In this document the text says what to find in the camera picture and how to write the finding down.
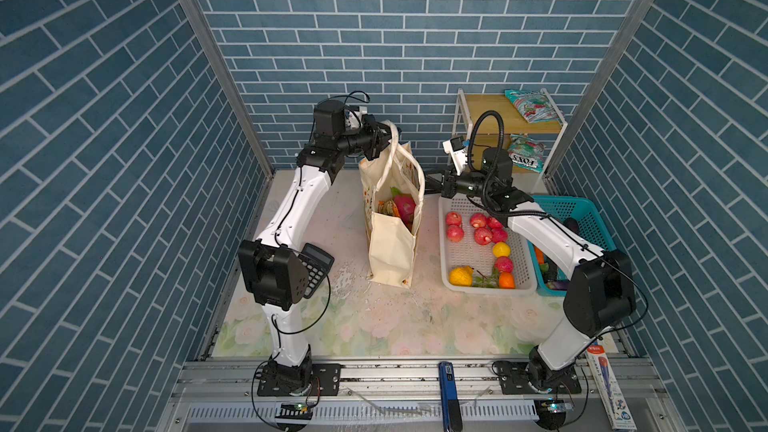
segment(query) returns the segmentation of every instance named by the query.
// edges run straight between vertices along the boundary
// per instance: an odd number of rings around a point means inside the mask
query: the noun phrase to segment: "snack bag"
[[[514,108],[520,112],[520,115],[528,123],[556,120],[558,118],[558,114],[547,99],[547,96],[541,92],[509,89],[504,91],[504,95],[512,102]]]
[[[544,170],[544,150],[546,149],[544,144],[518,134],[511,134],[510,137],[512,144],[509,145],[509,158],[514,164],[542,173]]]

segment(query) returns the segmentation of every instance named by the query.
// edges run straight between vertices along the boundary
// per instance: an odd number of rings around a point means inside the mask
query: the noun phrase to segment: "lemon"
[[[509,245],[504,244],[504,242],[499,242],[493,246],[493,254],[496,257],[509,257],[511,253],[512,249],[509,248]]]
[[[472,285],[472,267],[456,267],[448,276],[448,282],[453,285],[470,287]]]

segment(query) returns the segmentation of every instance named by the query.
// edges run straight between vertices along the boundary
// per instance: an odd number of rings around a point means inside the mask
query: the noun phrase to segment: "metal pole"
[[[605,57],[600,61],[598,69],[594,73],[592,81],[587,86],[584,94],[581,96],[576,109],[574,110],[571,119],[568,121],[568,129],[563,132],[562,140],[558,144],[558,148],[553,150],[549,156],[549,164],[544,170],[544,174],[547,178],[552,178],[554,171],[560,166],[565,153],[571,146],[571,143],[576,139],[578,131],[581,126],[589,117],[592,111],[594,103],[600,97],[605,84],[608,83],[610,75],[613,74],[616,69],[616,65],[621,60],[621,56],[626,51],[634,33],[638,31],[640,23],[645,18],[645,15],[650,9],[650,5],[654,0],[634,0],[630,5],[626,16],[624,16],[624,22],[621,23],[619,30],[616,32],[613,42],[611,42],[608,52]]]
[[[187,15],[187,19],[190,22],[192,31],[197,37],[197,41],[200,42],[200,46],[203,47],[203,52],[210,62],[210,67],[213,69],[216,78],[221,85],[221,89],[226,95],[226,99],[229,101],[232,111],[237,118],[240,127],[243,129],[245,138],[250,144],[250,148],[254,151],[256,159],[264,169],[264,174],[267,179],[272,179],[274,175],[274,168],[270,163],[270,158],[264,151],[264,147],[261,145],[254,123],[248,115],[248,111],[243,102],[243,97],[240,96],[240,92],[235,86],[235,81],[232,78],[229,68],[224,62],[224,57],[221,55],[216,39],[213,32],[211,32],[208,22],[205,19],[203,10],[200,8],[200,4],[197,0],[178,0],[182,10]]]

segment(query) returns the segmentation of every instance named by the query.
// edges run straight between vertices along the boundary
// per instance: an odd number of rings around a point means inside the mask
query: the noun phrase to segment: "floral tablecloth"
[[[262,214],[272,217],[290,183],[278,173]],[[411,289],[366,280],[370,267],[362,216],[362,187],[356,171],[342,171],[312,216],[305,240],[336,257],[325,317],[306,332],[312,355],[351,358],[526,354],[563,317],[562,299],[454,292],[442,283],[437,196],[427,196],[418,234]],[[327,283],[301,313],[309,325],[322,312]],[[272,351],[267,321],[242,279],[226,312],[215,357],[265,357]]]

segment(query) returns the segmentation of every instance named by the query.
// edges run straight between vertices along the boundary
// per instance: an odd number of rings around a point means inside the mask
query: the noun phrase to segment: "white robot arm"
[[[309,266],[303,263],[310,261],[309,253],[302,259],[297,255],[304,245],[306,226],[344,159],[356,154],[377,158],[391,139],[389,126],[361,109],[332,99],[315,105],[312,137],[296,159],[288,193],[266,228],[243,240],[237,251],[246,290],[254,295],[270,324],[273,353],[264,375],[274,378],[279,390],[305,390],[311,380],[311,351],[298,306],[310,285]]]
[[[499,146],[482,153],[482,165],[472,165],[472,144],[486,117],[499,128]],[[477,204],[550,257],[571,281],[565,295],[563,318],[529,357],[528,376],[538,390],[557,387],[570,374],[575,359],[594,339],[611,330],[635,310],[634,281],[629,258],[585,241],[549,216],[527,194],[512,186],[513,162],[501,148],[504,124],[495,111],[480,115],[468,142],[454,137],[443,143],[453,167],[442,171],[434,188],[443,197],[464,193]]]

